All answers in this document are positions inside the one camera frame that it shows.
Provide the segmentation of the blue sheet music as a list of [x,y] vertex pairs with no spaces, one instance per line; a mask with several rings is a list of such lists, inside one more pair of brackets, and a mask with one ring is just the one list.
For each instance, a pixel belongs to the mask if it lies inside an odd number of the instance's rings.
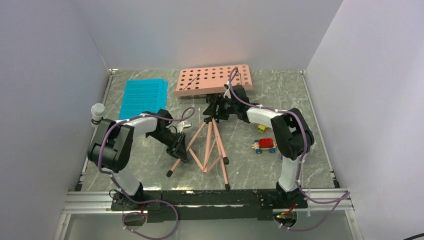
[[162,78],[132,79],[126,82],[119,119],[129,119],[143,112],[157,113],[167,106],[168,82]]

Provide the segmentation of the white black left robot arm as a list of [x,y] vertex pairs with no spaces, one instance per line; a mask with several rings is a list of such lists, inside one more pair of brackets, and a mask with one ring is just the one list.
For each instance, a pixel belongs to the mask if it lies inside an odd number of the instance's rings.
[[186,134],[181,127],[171,130],[173,121],[168,110],[159,109],[156,113],[145,111],[120,121],[105,118],[97,122],[87,158],[100,173],[111,178],[124,195],[124,204],[131,210],[139,209],[145,201],[143,184],[128,166],[135,137],[152,137],[166,146],[168,155],[188,162]]

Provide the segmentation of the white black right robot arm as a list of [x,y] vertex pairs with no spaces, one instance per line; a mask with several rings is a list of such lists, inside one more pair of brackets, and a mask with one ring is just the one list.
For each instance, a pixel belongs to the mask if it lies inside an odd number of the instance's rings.
[[273,130],[278,151],[282,155],[281,174],[276,184],[276,202],[288,208],[300,194],[300,173],[305,155],[315,143],[302,112],[298,108],[279,110],[251,103],[241,85],[206,96],[209,104],[203,112],[219,120],[227,120],[230,115],[246,123],[260,124]]

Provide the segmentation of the pink music stand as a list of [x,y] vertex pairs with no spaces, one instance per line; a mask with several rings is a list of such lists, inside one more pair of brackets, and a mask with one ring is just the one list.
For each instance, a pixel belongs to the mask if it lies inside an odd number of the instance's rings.
[[[241,100],[248,102],[249,98],[246,95],[246,90],[244,89],[243,84],[233,83],[236,78],[238,78],[239,80],[243,79],[243,75],[242,73],[240,73],[239,68],[237,66],[235,66],[228,73],[228,83],[224,84],[226,92],[211,93],[206,95],[206,103],[208,104],[208,106],[210,103],[217,103],[219,96],[227,97],[233,100],[237,100],[237,98],[240,98]],[[240,102],[239,111],[239,119],[248,123],[248,106]],[[218,123],[220,121],[226,120],[214,119],[212,117],[206,116],[206,118],[203,119],[203,123],[200,125],[200,127],[195,132],[194,136],[188,142],[186,150],[188,155],[194,159],[194,161],[197,163],[203,173],[210,172],[213,167],[215,167],[217,164],[220,164],[224,180],[224,188],[226,191],[230,191],[231,186],[226,169],[226,166],[230,163],[230,161],[221,137],[220,130],[218,128]],[[194,142],[199,138],[200,134],[204,129],[207,129],[206,143],[204,146],[203,161],[200,161],[200,159],[192,149],[192,146]]]

